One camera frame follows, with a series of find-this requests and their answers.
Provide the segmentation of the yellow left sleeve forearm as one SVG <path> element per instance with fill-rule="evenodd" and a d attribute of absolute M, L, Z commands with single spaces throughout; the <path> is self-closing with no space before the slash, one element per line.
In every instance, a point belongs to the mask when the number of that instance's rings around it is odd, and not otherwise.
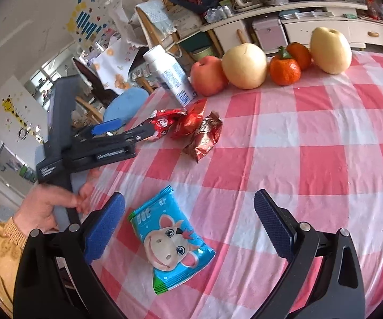
<path fill-rule="evenodd" d="M 13 218 L 0 223 L 0 308 L 13 318 L 14 286 L 27 237 Z"/>

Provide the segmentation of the person's left hand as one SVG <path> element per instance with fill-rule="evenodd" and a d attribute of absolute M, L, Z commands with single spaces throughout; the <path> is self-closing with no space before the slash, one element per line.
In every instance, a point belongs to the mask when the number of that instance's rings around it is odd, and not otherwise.
<path fill-rule="evenodd" d="M 14 214 L 13 222 L 27 236 L 36 228 L 43 232 L 56 228 L 57 223 L 53 215 L 54 206 L 73 208 L 79 213 L 88 214 L 94 183 L 101 172 L 100 168 L 90 170 L 78 194 L 48 184 L 33 186 Z"/>

